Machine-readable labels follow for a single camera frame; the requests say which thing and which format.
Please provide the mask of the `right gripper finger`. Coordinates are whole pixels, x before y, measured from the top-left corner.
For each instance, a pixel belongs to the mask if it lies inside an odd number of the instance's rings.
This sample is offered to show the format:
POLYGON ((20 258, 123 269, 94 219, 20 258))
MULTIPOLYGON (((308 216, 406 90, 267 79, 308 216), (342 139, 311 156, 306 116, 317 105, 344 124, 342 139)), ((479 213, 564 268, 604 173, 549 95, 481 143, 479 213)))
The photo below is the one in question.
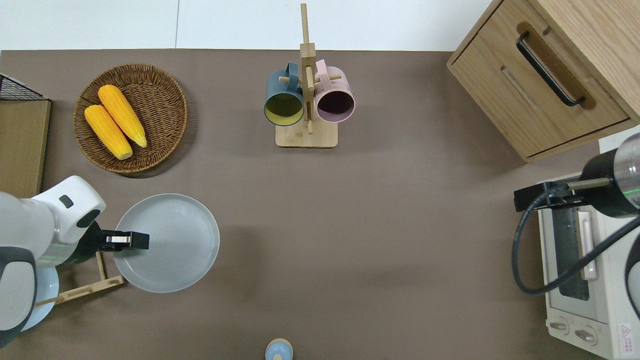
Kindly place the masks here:
POLYGON ((565 182, 546 181, 545 182, 545 206, 560 207, 568 203, 570 190, 565 182))
POLYGON ((525 211, 541 194, 546 193, 547 183, 537 183, 522 187, 514 191, 514 209, 516 212, 525 211))

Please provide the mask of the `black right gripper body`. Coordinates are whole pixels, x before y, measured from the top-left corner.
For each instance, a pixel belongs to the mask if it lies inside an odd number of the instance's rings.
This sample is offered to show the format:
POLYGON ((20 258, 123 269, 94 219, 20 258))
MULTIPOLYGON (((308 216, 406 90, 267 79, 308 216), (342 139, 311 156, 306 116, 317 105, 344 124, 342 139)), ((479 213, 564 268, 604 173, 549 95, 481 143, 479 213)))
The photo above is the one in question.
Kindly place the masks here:
POLYGON ((597 180, 607 178, 610 183, 601 187, 590 187, 576 191, 583 202, 610 218, 624 217, 624 196, 615 178, 615 157, 618 150, 613 149, 593 157, 582 169, 579 180, 597 180))

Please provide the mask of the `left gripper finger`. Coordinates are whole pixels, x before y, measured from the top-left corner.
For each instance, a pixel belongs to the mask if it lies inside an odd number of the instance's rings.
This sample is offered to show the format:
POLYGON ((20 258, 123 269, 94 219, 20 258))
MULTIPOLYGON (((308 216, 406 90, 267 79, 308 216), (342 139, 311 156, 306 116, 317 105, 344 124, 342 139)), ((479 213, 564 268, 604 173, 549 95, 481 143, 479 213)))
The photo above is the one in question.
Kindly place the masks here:
POLYGON ((106 232, 104 250, 123 251, 124 249, 149 249, 150 235, 136 231, 106 232))

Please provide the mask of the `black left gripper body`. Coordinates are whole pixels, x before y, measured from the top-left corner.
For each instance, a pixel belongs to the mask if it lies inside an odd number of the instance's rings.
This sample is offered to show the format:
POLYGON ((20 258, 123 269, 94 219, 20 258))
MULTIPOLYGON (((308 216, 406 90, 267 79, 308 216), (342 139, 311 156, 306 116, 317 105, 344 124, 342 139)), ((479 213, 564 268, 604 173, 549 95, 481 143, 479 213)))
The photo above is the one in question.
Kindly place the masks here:
POLYGON ((68 265, 82 264, 92 258, 106 243, 106 234, 98 223, 92 223, 82 235, 73 253, 67 259, 68 265))

